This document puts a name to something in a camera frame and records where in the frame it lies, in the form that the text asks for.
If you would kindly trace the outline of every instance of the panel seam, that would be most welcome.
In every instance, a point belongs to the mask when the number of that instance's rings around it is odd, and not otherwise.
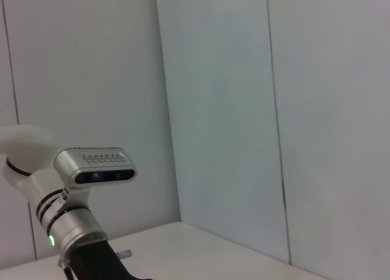
[[[287,217],[287,202],[286,202],[286,190],[285,190],[285,175],[283,171],[283,159],[282,159],[282,143],[280,141],[280,126],[279,126],[279,115],[278,115],[278,106],[276,98],[276,86],[275,86],[275,68],[274,68],[274,52],[272,48],[272,32],[271,32],[271,16],[269,10],[269,0],[267,2],[267,17],[268,17],[268,32],[269,32],[269,46],[271,53],[271,70],[272,70],[272,86],[274,89],[274,103],[275,103],[275,115],[276,115],[276,129],[278,136],[278,147],[279,147],[279,159],[280,159],[280,172],[282,175],[282,193],[283,193],[283,206],[285,208],[285,224],[286,224],[286,235],[287,235],[287,246],[288,246],[288,263],[292,265],[291,262],[291,245],[290,245],[290,236],[288,228],[288,217]]]
[[[2,4],[2,17],[4,21],[4,27],[5,27],[5,36],[7,37],[7,46],[8,46],[8,57],[9,57],[9,62],[10,62],[10,70],[11,70],[11,80],[12,80],[12,90],[13,90],[13,103],[15,105],[15,113],[16,113],[16,122],[17,124],[20,124],[19,121],[19,111],[18,111],[18,103],[16,102],[16,89],[15,89],[15,80],[13,77],[13,68],[12,68],[12,58],[11,58],[11,49],[10,49],[10,40],[9,40],[9,35],[8,35],[8,26],[7,26],[7,18],[5,16],[5,4],[4,0],[1,0]],[[34,236],[34,227],[32,224],[32,218],[31,218],[31,207],[30,204],[27,204],[28,206],[28,213],[29,213],[29,219],[30,219],[30,229],[31,229],[31,236],[32,236],[32,245],[34,248],[34,258],[35,260],[38,260],[37,257],[37,247],[35,245],[35,236]]]
[[[158,12],[158,4],[157,0],[153,0],[156,8],[157,13],[157,28],[158,28],[158,36],[159,36],[159,44],[160,44],[160,52],[161,52],[161,62],[163,64],[163,80],[164,80],[164,87],[165,87],[165,97],[166,97],[166,105],[168,108],[168,122],[169,122],[169,133],[171,138],[171,149],[172,149],[172,156],[173,156],[173,164],[174,164],[174,174],[175,174],[175,181],[176,181],[176,189],[177,189],[177,200],[179,204],[179,216],[180,216],[180,222],[183,222],[183,215],[182,215],[182,203],[180,199],[180,184],[177,179],[177,168],[176,168],[176,155],[175,155],[175,147],[173,142],[173,134],[172,134],[172,123],[171,123],[171,107],[169,105],[169,94],[168,94],[168,85],[166,80],[166,74],[165,74],[165,61],[164,61],[164,49],[163,49],[163,37],[161,34],[161,24],[160,24],[160,13]]]

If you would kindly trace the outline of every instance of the white tabletop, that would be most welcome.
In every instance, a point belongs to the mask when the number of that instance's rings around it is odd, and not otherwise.
[[[185,223],[172,223],[110,241],[131,249],[122,260],[132,275],[153,280],[323,280]],[[58,257],[0,271],[1,280],[66,280]]]

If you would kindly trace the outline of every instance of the green led light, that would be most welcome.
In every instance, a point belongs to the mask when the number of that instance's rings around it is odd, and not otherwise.
[[[54,237],[53,237],[52,235],[50,235],[49,238],[50,238],[50,241],[51,241],[51,245],[55,245],[55,243],[54,243]]]

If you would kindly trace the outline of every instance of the white wall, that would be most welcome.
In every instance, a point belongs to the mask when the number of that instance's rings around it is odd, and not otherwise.
[[[270,0],[292,264],[390,279],[389,0]]]
[[[5,0],[21,124],[119,146],[138,177],[91,191],[109,236],[180,220],[155,0]],[[53,254],[37,223],[38,258]]]
[[[0,127],[17,124],[7,34],[0,1]],[[34,260],[29,210],[26,200],[2,175],[0,157],[0,270]]]
[[[157,0],[184,222],[288,261],[266,0]]]

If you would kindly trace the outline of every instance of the robotic arm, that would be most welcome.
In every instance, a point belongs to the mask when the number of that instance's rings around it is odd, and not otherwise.
[[[137,279],[127,272],[88,208],[90,187],[136,176],[123,149],[71,148],[56,155],[49,131],[19,125],[0,128],[0,154],[7,155],[5,178],[35,211],[68,279],[73,278],[71,269],[79,280]]]

